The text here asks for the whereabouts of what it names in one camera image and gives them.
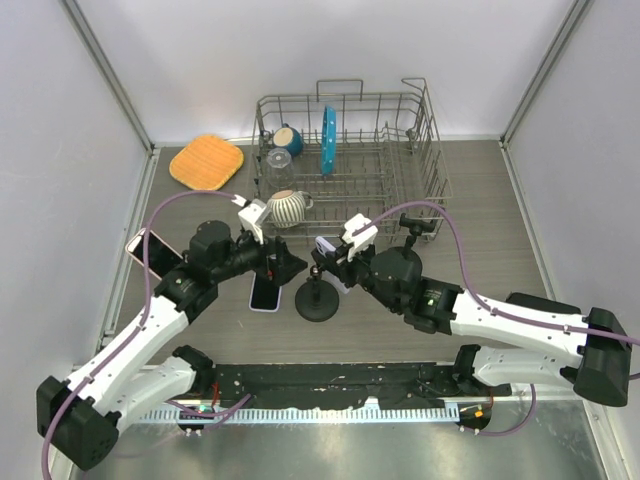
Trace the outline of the black round-base phone stand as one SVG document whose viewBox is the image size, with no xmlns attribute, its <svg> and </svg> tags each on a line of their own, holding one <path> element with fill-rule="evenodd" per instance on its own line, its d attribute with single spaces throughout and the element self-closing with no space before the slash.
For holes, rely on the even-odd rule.
<svg viewBox="0 0 640 480">
<path fill-rule="evenodd" d="M 401 228 L 407 228 L 408 235 L 405 238 L 405 242 L 402 247 L 392 247 L 392 250 L 400 253 L 405 260 L 422 265 L 420 256 L 413 250 L 413 246 L 417 242 L 418 238 L 423 234 L 430 234 L 435 231 L 436 221 L 410 218 L 406 213 L 402 213 L 399 220 L 399 226 Z"/>
</svg>

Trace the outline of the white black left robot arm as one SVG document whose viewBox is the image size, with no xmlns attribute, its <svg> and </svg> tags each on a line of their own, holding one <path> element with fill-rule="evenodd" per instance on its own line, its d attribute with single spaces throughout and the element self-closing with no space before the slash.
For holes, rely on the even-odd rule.
<svg viewBox="0 0 640 480">
<path fill-rule="evenodd" d="M 137 372 L 217 299 L 221 283 L 253 271 L 281 287 L 307 266 L 279 236 L 258 240 L 243 230 L 232 238 L 222 221 L 200 224 L 181 262 L 148 292 L 143 309 L 124 330 L 66 379 L 48 376 L 38 386 L 36 421 L 44 439 L 44 478 L 51 476 L 51 448 L 88 471 L 109 455 L 143 407 L 182 393 L 200 399 L 211 391 L 211 362 L 194 350 L 181 350 L 154 373 L 140 377 Z"/>
</svg>

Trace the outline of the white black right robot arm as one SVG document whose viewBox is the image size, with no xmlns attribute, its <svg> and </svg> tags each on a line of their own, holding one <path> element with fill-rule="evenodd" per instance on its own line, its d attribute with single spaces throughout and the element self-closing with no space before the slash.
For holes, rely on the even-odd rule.
<svg viewBox="0 0 640 480">
<path fill-rule="evenodd" d="M 473 336 L 506 344 L 460 349 L 451 380 L 465 395 L 507 383 L 570 388 L 609 407 L 628 402 L 632 342 L 616 316 L 544 298 L 512 294 L 497 301 L 468 288 L 423 276 L 420 258 L 400 247 L 373 246 L 350 254 L 319 237 L 312 256 L 318 268 L 345 288 L 361 287 L 414 329 L 428 334 Z"/>
</svg>

